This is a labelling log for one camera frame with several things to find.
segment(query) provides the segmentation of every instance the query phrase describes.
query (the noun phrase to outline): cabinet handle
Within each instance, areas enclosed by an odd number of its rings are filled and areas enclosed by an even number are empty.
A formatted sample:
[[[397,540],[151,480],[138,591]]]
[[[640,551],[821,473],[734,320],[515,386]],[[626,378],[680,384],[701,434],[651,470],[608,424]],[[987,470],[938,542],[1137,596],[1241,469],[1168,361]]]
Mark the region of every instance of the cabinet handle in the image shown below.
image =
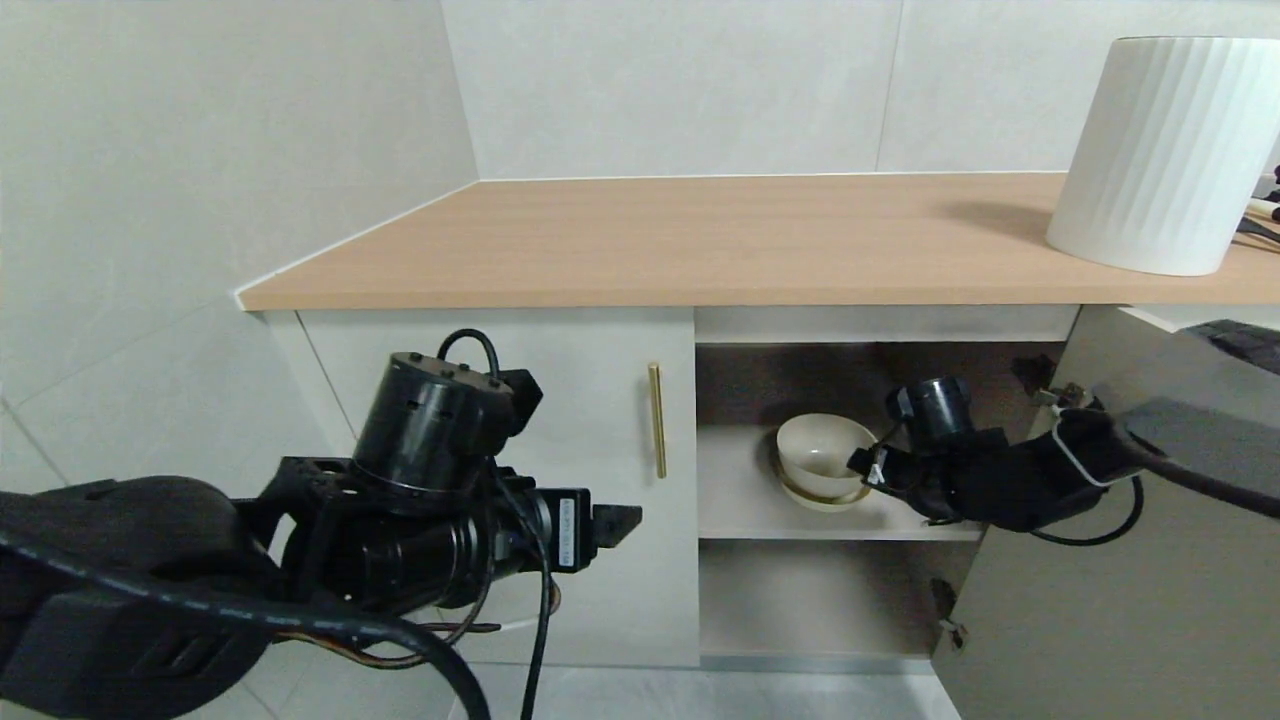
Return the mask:
[[[662,368],[649,363],[649,406],[653,411],[653,451],[658,457],[658,479],[667,477],[667,430],[662,425]]]

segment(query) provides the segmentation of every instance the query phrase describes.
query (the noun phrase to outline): white bowl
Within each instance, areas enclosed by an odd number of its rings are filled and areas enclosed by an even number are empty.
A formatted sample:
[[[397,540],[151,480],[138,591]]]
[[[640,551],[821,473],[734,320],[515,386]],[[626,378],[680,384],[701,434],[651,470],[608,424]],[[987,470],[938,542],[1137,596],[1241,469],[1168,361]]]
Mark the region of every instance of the white bowl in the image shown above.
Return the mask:
[[[782,474],[781,470],[778,470],[778,474],[782,475],[781,477],[782,492],[787,493],[787,497],[796,501],[796,503],[800,507],[804,507],[806,510],[817,510],[818,512],[844,512],[845,510],[849,510],[854,505],[858,505],[858,501],[867,497],[868,493],[870,493],[872,491],[872,488],[863,486],[860,491],[855,491],[841,497],[824,500],[809,495],[800,488],[794,487],[791,479],[787,478],[785,474]]]
[[[855,450],[876,445],[876,436],[840,415],[797,415],[778,428],[782,471],[809,495],[844,497],[863,486],[863,477],[845,466]]]

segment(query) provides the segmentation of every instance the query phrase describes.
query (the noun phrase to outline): wooden countertop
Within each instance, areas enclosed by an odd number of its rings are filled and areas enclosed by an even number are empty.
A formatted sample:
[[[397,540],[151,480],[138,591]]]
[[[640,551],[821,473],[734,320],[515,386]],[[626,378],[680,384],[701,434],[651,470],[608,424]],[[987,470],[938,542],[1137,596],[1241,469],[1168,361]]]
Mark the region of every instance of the wooden countertop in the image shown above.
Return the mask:
[[[481,182],[241,292],[247,310],[1280,304],[1280,250],[1203,278],[1050,249],[1062,174]]]

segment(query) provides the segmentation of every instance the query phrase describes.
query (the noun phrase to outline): white lampshade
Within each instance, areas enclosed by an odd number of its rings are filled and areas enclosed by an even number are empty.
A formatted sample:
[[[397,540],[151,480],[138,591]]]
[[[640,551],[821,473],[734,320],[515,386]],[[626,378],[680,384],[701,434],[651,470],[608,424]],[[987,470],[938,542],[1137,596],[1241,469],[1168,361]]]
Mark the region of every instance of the white lampshade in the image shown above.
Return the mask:
[[[1116,40],[1048,243],[1130,270],[1213,273],[1277,135],[1280,40]]]

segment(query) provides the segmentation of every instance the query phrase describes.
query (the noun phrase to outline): white cabinet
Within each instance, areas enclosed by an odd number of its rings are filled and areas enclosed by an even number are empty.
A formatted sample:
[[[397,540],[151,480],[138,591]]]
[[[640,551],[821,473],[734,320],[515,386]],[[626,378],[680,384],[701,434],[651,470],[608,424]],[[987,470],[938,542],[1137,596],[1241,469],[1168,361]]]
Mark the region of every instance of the white cabinet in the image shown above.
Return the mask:
[[[595,502],[639,505],[644,521],[576,575],[559,577],[547,661],[696,665],[698,486],[691,309],[303,311],[300,314],[351,425],[364,424],[387,357],[435,354],[451,332],[483,329],[503,368],[532,372],[545,397],[499,462],[543,487],[586,487]],[[484,366],[472,341],[449,360]],[[649,365],[662,375],[667,477],[658,478]],[[538,614],[538,578],[493,585],[480,619]],[[527,662],[532,629],[476,635],[468,660]]]
[[[1277,310],[1248,319],[1275,327]],[[1224,315],[1085,307],[1056,383],[1112,380],[1171,352],[1166,331]],[[963,717],[1275,717],[1280,524],[1158,478],[1146,489],[1138,525],[1106,546],[988,530],[952,614],[964,650],[942,642],[933,657]],[[1128,488],[1114,491],[1052,532],[1107,532],[1130,502]]]
[[[530,369],[545,391],[499,460],[544,487],[588,487],[596,502],[645,509],[621,547],[562,578],[548,662],[927,671],[933,652],[961,715],[974,720],[1261,717],[1280,706],[1280,623],[1270,602],[1280,596],[1280,525],[1270,520],[1153,479],[1147,512],[1123,542],[1066,548],[974,524],[925,527],[882,496],[814,514],[778,487],[769,433],[797,413],[837,413],[883,433],[890,388],[955,374],[973,388],[975,424],[1001,425],[1016,442],[1047,425],[1010,374],[1011,359],[1061,357],[1059,384],[1093,386],[1158,352],[1170,331],[1231,315],[1084,307],[1068,338],[1074,311],[300,315],[357,430],[388,354],[434,352],[457,328],[484,329],[503,366]],[[1280,311],[1254,307],[1247,319],[1266,323]],[[463,341],[451,360],[479,366],[483,355]],[[655,471],[650,363],[663,378],[664,479]],[[1053,532],[1105,532],[1130,500],[1117,488]],[[937,642],[933,578],[960,591],[952,618],[968,630],[963,652]],[[535,611],[536,578],[527,575],[497,583],[481,618]],[[526,662],[531,642],[531,632],[515,632],[468,638],[462,650],[472,660]]]

